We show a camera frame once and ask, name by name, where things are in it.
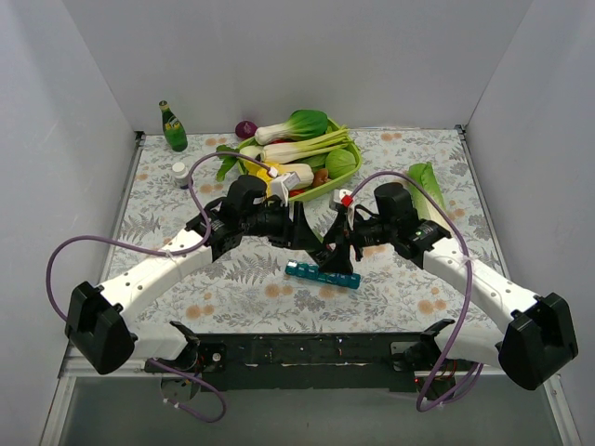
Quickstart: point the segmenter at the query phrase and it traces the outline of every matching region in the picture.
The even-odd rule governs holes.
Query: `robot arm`
[[[185,256],[149,257],[97,287],[88,282],[76,287],[67,336],[100,374],[116,370],[129,358],[172,361],[182,357],[199,342],[196,335],[177,322],[157,325],[137,323],[136,318],[175,283],[238,246],[243,236],[252,235],[266,236],[276,247],[306,251],[321,272],[341,274],[353,273],[351,248],[359,261],[364,247],[390,243],[398,254],[461,292],[467,278],[464,265],[471,261],[471,300],[499,331],[463,327],[449,358],[502,367],[520,386],[536,388],[576,356],[570,311],[561,297],[539,297],[480,261],[465,258],[446,230],[418,219],[409,193],[400,184],[388,183],[375,190],[378,213],[364,209],[368,219],[362,216],[361,206],[344,205],[341,199],[346,193],[342,192],[331,202],[337,219],[322,238],[308,225],[303,203],[287,205],[286,197],[266,201],[263,181],[240,177],[226,198],[205,207],[212,232],[204,246]],[[196,245],[204,234],[205,223],[199,216],[162,250]],[[452,321],[437,322],[403,358],[412,364],[432,363],[452,329]]]

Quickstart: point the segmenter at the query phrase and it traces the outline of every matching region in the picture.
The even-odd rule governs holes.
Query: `white wall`
[[[562,372],[595,444],[595,5],[535,0],[469,124],[472,158],[516,281],[571,306],[579,354]]]
[[[531,0],[64,0],[135,129],[465,124]]]
[[[134,134],[60,0],[0,2],[0,444],[37,444],[66,346],[51,250],[108,234]],[[104,247],[59,259],[55,291],[95,281]]]

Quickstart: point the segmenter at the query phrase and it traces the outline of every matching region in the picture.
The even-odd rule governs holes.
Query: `white jar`
[[[188,188],[188,167],[184,163],[174,163],[171,166],[176,186],[181,189]]]

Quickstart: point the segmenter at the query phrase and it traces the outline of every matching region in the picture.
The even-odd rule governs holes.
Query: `red vegetable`
[[[250,121],[242,121],[235,127],[235,134],[238,138],[248,139],[254,136],[257,128],[257,125]]]

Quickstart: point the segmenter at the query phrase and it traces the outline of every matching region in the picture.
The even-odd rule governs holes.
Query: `green basket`
[[[330,127],[330,129],[332,131],[336,131],[339,129],[338,124],[330,118],[328,120],[328,126]],[[331,179],[327,183],[324,183],[322,186],[319,186],[319,187],[313,188],[313,189],[308,189],[305,192],[300,193],[299,195],[290,198],[289,199],[290,202],[294,202],[294,201],[308,202],[310,200],[320,197],[321,195],[326,194],[327,192],[330,192],[331,190],[338,189],[343,184],[345,184],[347,181],[349,181],[349,179],[351,177],[353,177],[355,172],[360,170],[360,167],[362,167],[362,154],[360,153],[360,150],[357,148],[357,146],[353,142],[353,139],[351,139],[349,137],[349,135],[348,135],[348,139],[349,139],[348,145],[345,148],[345,150],[353,153],[353,156],[355,157],[355,167],[352,170],[350,170],[347,174],[341,175],[339,178]],[[249,138],[246,141],[242,142],[242,144],[240,144],[238,146],[238,148],[242,149],[244,147],[254,146],[254,145],[256,145],[256,141],[254,140],[254,138]],[[240,172],[242,172],[243,174],[248,173],[247,170],[245,170],[245,167],[242,164],[242,162],[238,162],[237,166],[240,169]]]

